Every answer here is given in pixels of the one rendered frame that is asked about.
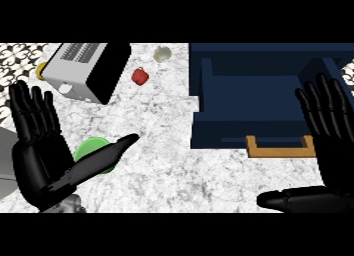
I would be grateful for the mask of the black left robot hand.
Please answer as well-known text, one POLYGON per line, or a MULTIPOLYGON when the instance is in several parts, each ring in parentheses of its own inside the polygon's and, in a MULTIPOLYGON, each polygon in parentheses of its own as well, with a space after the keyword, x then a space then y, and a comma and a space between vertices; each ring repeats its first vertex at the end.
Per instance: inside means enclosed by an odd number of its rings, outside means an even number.
POLYGON ((28 203, 49 210, 75 192, 77 186, 114 167, 140 136, 130 134, 74 161, 53 93, 19 80, 9 87, 10 110, 19 141, 12 149, 18 187, 28 203))

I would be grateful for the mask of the white garlic bulb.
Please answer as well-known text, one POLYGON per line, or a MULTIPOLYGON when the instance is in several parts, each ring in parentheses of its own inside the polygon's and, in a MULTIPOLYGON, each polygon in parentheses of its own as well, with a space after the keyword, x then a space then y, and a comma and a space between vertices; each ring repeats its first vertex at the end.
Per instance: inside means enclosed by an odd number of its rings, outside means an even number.
POLYGON ((159 46, 155 49, 155 52, 153 52, 153 60, 158 63, 162 63, 170 58, 171 58, 171 50, 170 50, 170 48, 167 46, 159 46))

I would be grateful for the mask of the yellow round object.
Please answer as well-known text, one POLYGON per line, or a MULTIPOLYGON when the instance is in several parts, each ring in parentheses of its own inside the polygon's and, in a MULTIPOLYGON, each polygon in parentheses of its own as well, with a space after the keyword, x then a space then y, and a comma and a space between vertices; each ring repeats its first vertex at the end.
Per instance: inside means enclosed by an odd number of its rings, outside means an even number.
POLYGON ((44 69, 46 65, 47 65, 47 62, 43 62, 43 63, 38 64, 38 66, 35 68, 35 77, 41 81, 44 81, 44 77, 41 75, 41 72, 43 72, 43 69, 44 69))

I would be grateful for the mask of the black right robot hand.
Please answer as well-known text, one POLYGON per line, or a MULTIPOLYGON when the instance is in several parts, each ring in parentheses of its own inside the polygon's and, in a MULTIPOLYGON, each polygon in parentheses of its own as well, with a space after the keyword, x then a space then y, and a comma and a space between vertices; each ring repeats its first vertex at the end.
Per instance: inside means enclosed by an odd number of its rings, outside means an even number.
POLYGON ((257 205, 283 213, 354 213, 354 111, 339 81, 319 73, 295 90, 323 186, 269 191, 257 205))

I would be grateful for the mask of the green round cup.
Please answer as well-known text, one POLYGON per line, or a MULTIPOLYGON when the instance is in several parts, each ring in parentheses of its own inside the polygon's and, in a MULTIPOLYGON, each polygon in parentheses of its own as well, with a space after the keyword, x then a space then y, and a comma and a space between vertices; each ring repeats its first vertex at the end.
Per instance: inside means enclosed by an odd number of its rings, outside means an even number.
MULTIPOLYGON (((74 161, 78 162, 85 156, 93 154, 96 151, 102 151, 103 148, 108 148, 111 142, 102 137, 91 137, 84 140, 74 152, 74 161)), ((69 177, 74 179, 80 179, 84 175, 84 172, 72 168, 69 170, 69 177)))

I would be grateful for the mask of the navy blue cabinet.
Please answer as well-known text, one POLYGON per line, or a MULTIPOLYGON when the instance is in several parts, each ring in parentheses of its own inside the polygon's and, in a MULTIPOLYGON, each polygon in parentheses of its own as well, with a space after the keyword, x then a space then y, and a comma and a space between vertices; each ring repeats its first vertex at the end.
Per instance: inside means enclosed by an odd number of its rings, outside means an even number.
POLYGON ((354 59, 354 43, 190 43, 189 93, 198 95, 201 67, 215 75, 297 75, 313 59, 329 58, 341 69, 354 59))

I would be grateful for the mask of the navy blue open drawer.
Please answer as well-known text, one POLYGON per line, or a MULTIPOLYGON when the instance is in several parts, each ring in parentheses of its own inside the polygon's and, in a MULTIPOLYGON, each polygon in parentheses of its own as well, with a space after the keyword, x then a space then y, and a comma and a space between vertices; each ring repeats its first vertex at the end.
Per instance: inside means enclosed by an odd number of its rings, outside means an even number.
POLYGON ((341 79, 341 68, 331 58, 316 58, 295 74, 217 75, 212 61, 201 62, 199 111, 193 113, 190 147, 236 149, 245 137, 255 137, 261 148, 298 148, 310 134, 295 90, 322 73, 341 79))

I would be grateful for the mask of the grey rounded appliance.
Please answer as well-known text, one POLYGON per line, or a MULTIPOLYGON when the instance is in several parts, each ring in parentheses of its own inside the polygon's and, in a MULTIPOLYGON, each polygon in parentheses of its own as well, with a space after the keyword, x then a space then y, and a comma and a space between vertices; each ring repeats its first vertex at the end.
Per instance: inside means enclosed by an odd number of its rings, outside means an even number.
POLYGON ((0 127, 0 200, 18 189, 12 164, 12 147, 16 141, 16 133, 0 127))

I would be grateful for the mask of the white and black toaster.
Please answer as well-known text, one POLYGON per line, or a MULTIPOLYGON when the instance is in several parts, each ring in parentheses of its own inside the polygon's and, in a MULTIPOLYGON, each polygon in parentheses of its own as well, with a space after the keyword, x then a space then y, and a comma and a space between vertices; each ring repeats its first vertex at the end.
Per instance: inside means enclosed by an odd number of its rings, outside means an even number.
POLYGON ((65 97, 106 105, 131 55, 128 43, 62 43, 40 75, 65 97))

